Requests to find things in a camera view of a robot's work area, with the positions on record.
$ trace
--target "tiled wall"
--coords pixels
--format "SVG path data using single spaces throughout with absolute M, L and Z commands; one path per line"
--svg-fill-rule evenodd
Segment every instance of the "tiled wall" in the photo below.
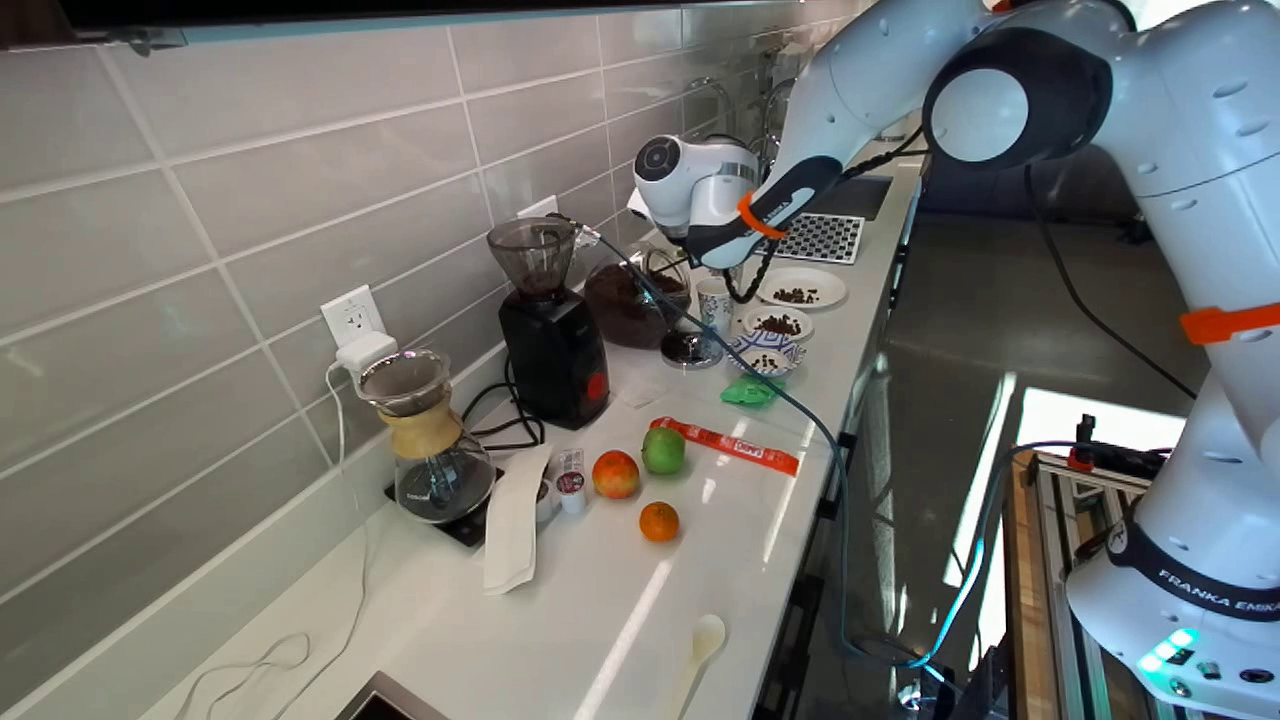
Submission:
M 474 363 L 500 346 L 497 221 L 558 194 L 642 238 L 637 150 L 754 140 L 761 54 L 854 13 L 3 54 L 0 708 L 332 467 L 321 302 L 373 285 L 405 346 Z

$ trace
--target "electrical outlet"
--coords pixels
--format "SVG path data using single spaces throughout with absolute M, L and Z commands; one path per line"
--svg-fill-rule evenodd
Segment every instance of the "electrical outlet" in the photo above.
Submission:
M 558 201 L 558 197 L 543 197 L 543 201 L 536 201 L 536 206 L 526 206 L 517 215 L 552 215 L 552 214 L 560 214 L 560 201 Z
M 321 304 L 321 316 L 335 339 L 335 348 L 358 346 L 365 337 L 385 337 L 385 316 L 373 304 L 368 285 Z

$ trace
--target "white paper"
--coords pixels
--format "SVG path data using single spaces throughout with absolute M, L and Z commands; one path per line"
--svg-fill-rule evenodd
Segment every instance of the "white paper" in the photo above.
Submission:
M 536 577 L 536 494 L 552 446 L 517 452 L 483 515 L 483 593 L 510 596 Z

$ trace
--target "coffee maker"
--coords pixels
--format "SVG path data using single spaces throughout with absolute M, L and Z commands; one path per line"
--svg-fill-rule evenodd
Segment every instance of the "coffee maker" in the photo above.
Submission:
M 387 500 L 477 550 L 497 467 L 452 412 L 448 357 L 407 348 L 362 378 L 358 395 L 387 424 L 396 478 Z
M 575 233 L 568 215 L 522 215 L 489 233 L 491 257 L 517 285 L 500 310 L 517 404 L 560 428 L 584 428 L 608 407 L 599 324 L 565 288 Z

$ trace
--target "wire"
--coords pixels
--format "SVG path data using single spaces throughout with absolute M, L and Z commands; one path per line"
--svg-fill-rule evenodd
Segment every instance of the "wire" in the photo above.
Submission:
M 933 637 L 930 652 L 923 652 L 923 658 L 917 658 L 917 661 L 911 661 L 911 669 L 930 669 L 930 666 L 938 661 L 938 652 L 946 647 L 946 639 L 949 639 L 949 637 L 954 637 L 954 627 L 955 627 L 955 616 L 960 616 L 960 609 L 964 609 L 964 600 L 968 600 L 968 593 L 974 593 L 976 577 L 984 574 L 984 559 L 988 559 L 988 539 L 976 539 L 976 544 L 974 544 L 968 577 L 964 577 L 964 586 L 960 586 L 960 593 L 955 593 L 954 609 L 946 611 L 946 620 L 942 620 L 942 627 L 938 627 L 938 637 Z
M 329 363 L 329 368 L 323 368 L 323 388 L 329 388 L 332 412 L 335 412 L 335 467 L 345 467 L 345 459 L 348 459 L 348 412 L 345 412 L 342 388 L 332 384 L 332 372 L 342 372 L 342 363 Z M 354 645 L 354 637 L 358 637 L 358 627 L 362 627 L 365 605 L 368 605 L 368 533 L 365 533 L 365 558 L 362 558 L 362 600 L 358 600 L 358 616 L 354 616 L 354 627 L 348 627 L 348 637 L 345 637 L 345 647 L 342 647 L 335 658 L 329 658 L 329 661 L 309 678 L 309 684 L 289 696 L 289 705 L 286 705 L 278 715 L 286 715 L 286 714 L 299 699 L 299 694 L 309 694 L 309 690 L 318 684 L 318 678 L 329 672 L 329 669 L 348 652 L 348 645 Z M 272 661 L 272 658 L 278 658 L 286 645 L 293 645 L 293 639 L 303 645 L 299 661 Z M 191 714 L 197 694 L 202 694 L 202 684 L 205 684 L 210 678 L 250 669 L 244 682 L 229 684 L 219 696 L 210 699 L 205 715 L 212 720 L 215 708 L 219 708 L 224 699 L 232 699 L 237 694 L 244 694 L 251 682 L 259 682 L 259 672 L 293 672 L 293 669 L 303 669 L 303 666 L 314 661 L 314 652 L 318 652 L 314 633 L 289 633 L 289 637 L 279 637 L 263 658 L 256 658 L 256 661 L 250 661 L 250 666 L 215 666 L 215 669 L 205 669 L 205 672 L 188 684 L 188 694 L 185 694 L 185 699 L 180 699 L 180 708 L 177 708 L 177 720 L 185 720 L 185 715 Z
M 842 171 L 842 181 L 864 178 L 864 171 L 873 171 L 873 168 L 881 168 L 881 164 L 888 164 L 888 162 L 896 162 L 896 158 L 921 158 L 921 154 L 908 154 L 921 137 L 923 137 L 923 123 L 917 123 L 911 137 L 904 137 L 904 140 L 894 143 L 888 154 L 867 158 L 867 162 L 861 162 L 861 164 L 850 164 L 850 171 Z
M 491 428 L 470 428 L 470 440 L 483 440 L 483 435 L 500 435 L 510 428 L 526 428 L 529 446 L 479 446 L 483 452 L 522 452 L 522 450 L 536 450 L 549 440 L 549 424 L 536 419 L 526 404 L 522 404 L 522 391 L 517 391 L 517 382 L 512 382 L 512 359 L 504 363 L 504 382 L 479 388 L 474 395 L 474 404 L 465 407 L 465 424 L 474 419 L 474 412 L 479 407 L 483 395 L 491 391 L 510 391 L 512 395 L 512 407 L 517 407 L 517 419 L 504 419 L 504 424 L 491 424 Z
M 626 257 L 608 238 L 599 238 L 599 244 L 603 244 L 611 257 L 626 262 L 620 269 L 626 269 L 656 304 L 663 304 L 671 316 L 683 316 L 693 329 L 699 329 L 699 333 L 703 333 L 714 346 L 720 346 L 754 382 L 768 384 L 780 402 L 789 402 L 800 415 L 809 415 L 809 419 L 815 424 L 815 431 L 828 440 L 831 452 L 842 450 L 842 446 L 838 446 L 838 431 L 831 431 L 809 404 L 800 404 L 793 391 L 786 391 L 774 378 L 761 378 L 714 324 L 703 324 L 699 316 L 683 312 L 669 292 L 662 292 L 656 285 L 649 285 L 649 278 L 637 273 L 637 269 L 629 266 L 629 257 Z
M 1055 244 L 1055 238 L 1053 238 L 1053 228 L 1048 228 L 1048 215 L 1045 215 L 1045 206 L 1039 206 L 1039 194 L 1037 194 L 1037 168 L 1032 168 L 1032 164 L 1025 164 L 1025 194 L 1029 194 L 1029 206 L 1032 206 L 1039 242 L 1045 242 L 1045 248 L 1048 248 L 1048 262 L 1053 262 L 1055 278 L 1066 282 L 1066 288 L 1067 288 L 1074 304 L 1080 310 L 1080 316 L 1092 321 L 1106 337 L 1111 337 L 1111 339 L 1117 339 L 1125 351 L 1134 351 L 1140 363 L 1149 363 L 1156 378 L 1165 378 L 1174 388 L 1179 388 L 1187 402 L 1198 402 L 1194 384 L 1185 384 L 1179 378 L 1174 378 L 1165 363 L 1156 363 L 1149 351 L 1140 351 L 1134 339 L 1125 339 L 1107 321 L 1100 321 L 1100 316 L 1083 304 L 1083 297 L 1080 297 L 1080 288 L 1076 288 L 1076 282 L 1074 282 L 1074 273 L 1067 273 L 1067 266 L 1066 266 L 1066 252 L 1061 252 L 1061 244 Z
M 756 269 L 756 278 L 754 278 L 754 285 L 749 285 L 745 292 L 732 285 L 732 273 L 720 273 L 720 278 L 725 278 L 725 292 L 727 292 L 736 304 L 754 304 L 756 292 L 761 292 L 761 285 L 765 285 L 765 273 L 768 273 L 774 257 L 776 257 L 776 244 L 765 244 L 761 269 Z
M 323 388 L 332 395 L 332 412 L 335 412 L 335 467 L 345 467 L 348 459 L 348 412 L 345 412 L 345 395 L 335 391 L 332 384 L 332 372 L 335 363 L 329 363 L 323 372 Z M 348 658 L 354 639 L 358 639 L 358 627 L 365 620 L 365 609 L 368 609 L 368 567 L 373 567 L 373 550 L 368 550 L 368 525 L 362 530 L 362 596 L 358 596 L 358 611 L 354 611 L 354 626 L 348 626 L 348 637 L 345 645 L 278 708 L 272 720 L 279 720 L 342 658 Z
M 303 652 L 299 652 L 299 661 L 272 661 L 286 645 L 293 645 L 293 639 L 299 639 L 303 645 Z M 314 661 L 314 637 L 309 633 L 289 633 L 289 637 L 279 637 L 272 647 L 263 647 L 256 661 L 250 661 L 250 666 L 215 666 L 215 669 L 205 669 L 205 672 L 197 672 L 197 682 L 188 684 L 188 694 L 185 694 L 185 699 L 180 699 L 180 708 L 177 708 L 177 720 L 185 720 L 188 714 L 191 714 L 191 705 L 197 705 L 197 694 L 202 694 L 202 684 L 210 682 L 210 678 L 215 678 L 215 672 L 250 672 L 244 682 L 237 682 L 232 690 L 224 690 L 210 708 L 205 708 L 205 715 L 212 715 L 215 714 L 215 705 L 219 699 L 229 699 L 229 696 L 237 696 L 244 684 L 251 684 L 259 672 L 278 672 L 278 669 L 299 669 L 299 666 L 309 666 Z

